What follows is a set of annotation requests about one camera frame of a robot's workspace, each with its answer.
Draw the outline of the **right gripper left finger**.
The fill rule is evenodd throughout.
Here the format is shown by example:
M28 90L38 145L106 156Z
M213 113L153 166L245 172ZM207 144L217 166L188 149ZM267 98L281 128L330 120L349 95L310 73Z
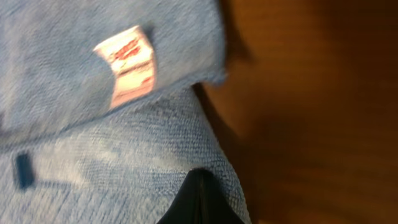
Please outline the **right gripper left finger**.
M199 224L200 223L200 173L191 170L165 215L158 224Z

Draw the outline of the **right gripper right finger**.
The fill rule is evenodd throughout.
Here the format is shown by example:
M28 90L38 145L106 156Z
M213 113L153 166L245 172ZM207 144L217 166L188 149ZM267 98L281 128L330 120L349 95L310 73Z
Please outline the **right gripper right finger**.
M200 223L202 224L244 224L225 199L215 176L205 169L200 175Z

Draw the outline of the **blue microfiber cloth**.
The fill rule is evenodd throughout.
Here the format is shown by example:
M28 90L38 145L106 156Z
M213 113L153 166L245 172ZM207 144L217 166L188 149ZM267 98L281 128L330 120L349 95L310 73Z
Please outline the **blue microfiber cloth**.
M1 1L1 222L157 223L238 176L193 86L225 80L218 1Z

